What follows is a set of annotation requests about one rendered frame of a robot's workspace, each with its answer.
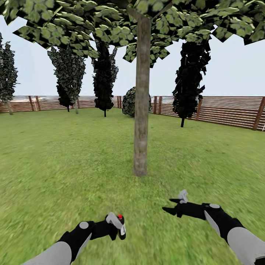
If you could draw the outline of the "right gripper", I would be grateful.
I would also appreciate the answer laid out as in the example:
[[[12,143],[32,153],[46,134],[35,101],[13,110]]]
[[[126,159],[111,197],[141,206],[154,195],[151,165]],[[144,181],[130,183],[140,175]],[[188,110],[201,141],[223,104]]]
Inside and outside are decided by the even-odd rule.
[[[195,211],[195,203],[181,203],[180,199],[170,199],[170,201],[177,203],[177,206],[174,208],[162,207],[162,209],[166,212],[169,212],[171,215],[177,215],[177,217],[181,218],[182,214],[188,215],[189,217],[198,218],[197,213]],[[200,219],[200,218],[199,218]]]

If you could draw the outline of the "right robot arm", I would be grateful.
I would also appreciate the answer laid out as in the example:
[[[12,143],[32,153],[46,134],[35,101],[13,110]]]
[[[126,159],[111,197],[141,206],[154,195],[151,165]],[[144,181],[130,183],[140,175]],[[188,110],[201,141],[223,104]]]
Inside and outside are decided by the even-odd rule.
[[[170,199],[177,203],[174,208],[162,207],[171,215],[181,218],[182,214],[206,220],[213,229],[227,241],[241,265],[265,265],[265,242],[244,228],[237,218],[232,218],[217,204],[195,204],[187,202],[186,190],[178,198]]]

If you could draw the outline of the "pesticide atomizer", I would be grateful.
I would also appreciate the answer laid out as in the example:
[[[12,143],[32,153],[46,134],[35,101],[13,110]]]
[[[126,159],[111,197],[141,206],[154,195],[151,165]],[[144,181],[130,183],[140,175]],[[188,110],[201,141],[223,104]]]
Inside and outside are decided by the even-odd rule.
[[[121,229],[119,229],[120,239],[124,240],[126,238],[126,228],[125,228],[125,223],[124,223],[124,217],[122,215],[119,215],[118,219],[120,220],[120,222],[124,224],[124,226]]]

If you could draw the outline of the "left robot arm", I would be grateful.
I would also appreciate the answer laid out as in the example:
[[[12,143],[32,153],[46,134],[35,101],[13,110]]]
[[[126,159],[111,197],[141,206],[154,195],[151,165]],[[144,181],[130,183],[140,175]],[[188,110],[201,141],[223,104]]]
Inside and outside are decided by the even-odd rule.
[[[23,265],[70,265],[86,247],[89,240],[110,235],[114,241],[119,229],[124,226],[118,217],[110,212],[104,221],[80,222],[78,227],[71,232],[65,232],[47,250],[38,256],[29,259]]]

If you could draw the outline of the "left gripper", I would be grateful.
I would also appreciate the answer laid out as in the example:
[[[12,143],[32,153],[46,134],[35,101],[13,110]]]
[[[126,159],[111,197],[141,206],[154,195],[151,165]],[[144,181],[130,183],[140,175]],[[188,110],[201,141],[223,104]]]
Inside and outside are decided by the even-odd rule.
[[[107,223],[106,218],[104,221],[100,221],[101,224],[101,236],[104,237],[107,235],[110,235],[111,239],[114,241],[117,237],[117,233],[119,232],[119,229],[114,226],[113,223]]]

